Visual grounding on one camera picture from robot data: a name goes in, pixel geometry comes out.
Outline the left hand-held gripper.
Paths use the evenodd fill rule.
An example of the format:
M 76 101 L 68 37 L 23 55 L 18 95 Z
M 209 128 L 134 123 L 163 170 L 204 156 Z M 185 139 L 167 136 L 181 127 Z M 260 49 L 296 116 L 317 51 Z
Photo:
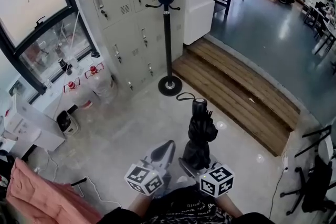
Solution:
M 143 159 L 130 166 L 124 180 L 131 189 L 146 196 L 153 195 L 159 189 L 166 189 L 172 179 L 167 168 L 173 161 L 175 150 L 173 140 L 150 148 Z M 162 163 L 162 167 L 155 167 L 152 163 Z

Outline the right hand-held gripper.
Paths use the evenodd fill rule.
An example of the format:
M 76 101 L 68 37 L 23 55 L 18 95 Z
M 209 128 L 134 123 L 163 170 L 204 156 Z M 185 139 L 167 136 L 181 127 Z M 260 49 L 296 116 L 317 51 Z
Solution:
M 218 166 L 218 160 L 213 154 L 209 157 L 209 166 L 213 168 L 199 176 L 199 189 L 212 197 L 220 197 L 233 188 L 234 172 L 227 165 Z M 195 170 L 184 159 L 179 157 L 178 163 L 188 177 L 195 178 Z

